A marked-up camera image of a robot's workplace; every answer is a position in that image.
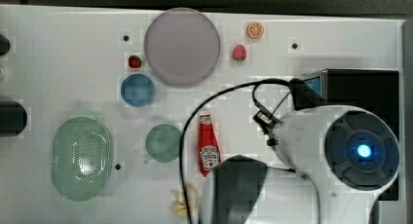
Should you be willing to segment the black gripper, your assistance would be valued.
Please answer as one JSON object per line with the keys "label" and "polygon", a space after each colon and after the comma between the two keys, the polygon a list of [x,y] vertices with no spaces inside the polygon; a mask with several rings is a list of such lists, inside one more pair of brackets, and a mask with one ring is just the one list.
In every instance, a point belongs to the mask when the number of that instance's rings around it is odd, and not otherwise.
{"label": "black gripper", "polygon": [[291,91],[292,101],[296,111],[315,108],[325,104],[325,100],[308,87],[302,80],[297,78],[291,79],[288,82],[288,87]]}

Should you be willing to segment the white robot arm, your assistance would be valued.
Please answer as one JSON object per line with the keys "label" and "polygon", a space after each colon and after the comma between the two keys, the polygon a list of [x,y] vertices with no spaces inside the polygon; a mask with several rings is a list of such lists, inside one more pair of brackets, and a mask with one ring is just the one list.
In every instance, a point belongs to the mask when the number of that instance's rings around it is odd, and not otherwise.
{"label": "white robot arm", "polygon": [[285,167],[237,155],[213,168],[201,224],[368,224],[394,183],[398,140],[382,119],[328,104],[299,79],[287,85],[293,111],[259,124]]}

